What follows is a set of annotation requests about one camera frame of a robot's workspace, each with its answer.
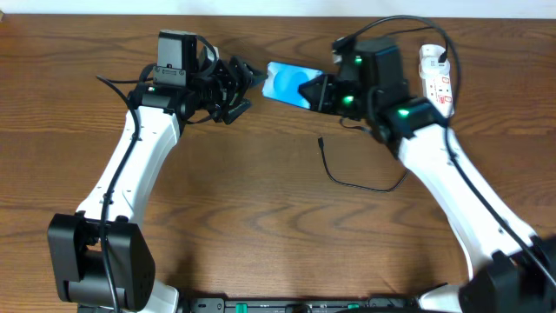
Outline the blue Galaxy smartphone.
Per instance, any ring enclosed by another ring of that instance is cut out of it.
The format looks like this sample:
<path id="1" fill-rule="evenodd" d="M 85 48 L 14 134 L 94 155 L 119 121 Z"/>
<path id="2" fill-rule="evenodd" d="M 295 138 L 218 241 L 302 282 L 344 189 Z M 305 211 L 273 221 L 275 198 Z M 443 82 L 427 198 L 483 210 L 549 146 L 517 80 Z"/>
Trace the blue Galaxy smartphone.
<path id="1" fill-rule="evenodd" d="M 310 109 L 309 102 L 299 93 L 301 84 L 323 74 L 322 70 L 298 65 L 270 62 L 267 66 L 268 78 L 262 87 L 262 95 L 268 99 Z"/>

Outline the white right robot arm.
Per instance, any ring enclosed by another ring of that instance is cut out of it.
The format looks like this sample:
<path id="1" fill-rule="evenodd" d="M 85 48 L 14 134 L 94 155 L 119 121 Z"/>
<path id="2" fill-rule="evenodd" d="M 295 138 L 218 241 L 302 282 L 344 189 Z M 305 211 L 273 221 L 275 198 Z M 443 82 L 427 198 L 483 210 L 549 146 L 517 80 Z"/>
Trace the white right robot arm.
<path id="1" fill-rule="evenodd" d="M 449 119 L 454 86 L 447 49 L 419 52 L 423 94 L 413 97 L 389 37 L 352 42 L 337 74 L 299 86 L 312 111 L 365 120 L 366 130 L 415 174 L 444 211 L 467 262 L 468 280 L 416 297 L 423 311 L 552 312 L 555 241 L 517 217 L 470 162 Z"/>

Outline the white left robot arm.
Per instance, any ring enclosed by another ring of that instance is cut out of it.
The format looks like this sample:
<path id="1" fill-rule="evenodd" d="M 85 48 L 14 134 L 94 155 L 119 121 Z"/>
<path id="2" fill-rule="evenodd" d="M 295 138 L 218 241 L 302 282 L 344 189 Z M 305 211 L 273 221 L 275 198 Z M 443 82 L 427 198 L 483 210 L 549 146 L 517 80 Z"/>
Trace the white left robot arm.
<path id="1" fill-rule="evenodd" d="M 197 73 L 147 65 L 122 96 L 122 136 L 76 212 L 47 230 L 59 298 L 81 312 L 184 312 L 180 291 L 156 280 L 142 224 L 157 176 L 197 110 L 230 124 L 251 105 L 246 92 L 267 74 L 240 57 L 206 59 Z"/>

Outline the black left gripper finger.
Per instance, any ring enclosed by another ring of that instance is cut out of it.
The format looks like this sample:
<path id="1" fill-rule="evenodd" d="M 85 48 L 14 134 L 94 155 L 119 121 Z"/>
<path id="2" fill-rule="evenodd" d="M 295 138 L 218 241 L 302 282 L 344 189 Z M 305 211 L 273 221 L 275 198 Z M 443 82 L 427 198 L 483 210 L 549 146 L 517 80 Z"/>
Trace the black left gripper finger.
<path id="1" fill-rule="evenodd" d="M 255 87 L 260 83 L 264 83 L 268 78 L 266 71 L 256 69 L 241 57 L 236 58 L 236 65 L 242 81 L 247 87 Z"/>
<path id="2" fill-rule="evenodd" d="M 251 106 L 252 103 L 248 99 L 242 99 L 238 104 L 235 104 L 231 109 L 229 109 L 228 112 L 223 116 L 223 122 L 226 125 L 230 125 Z"/>

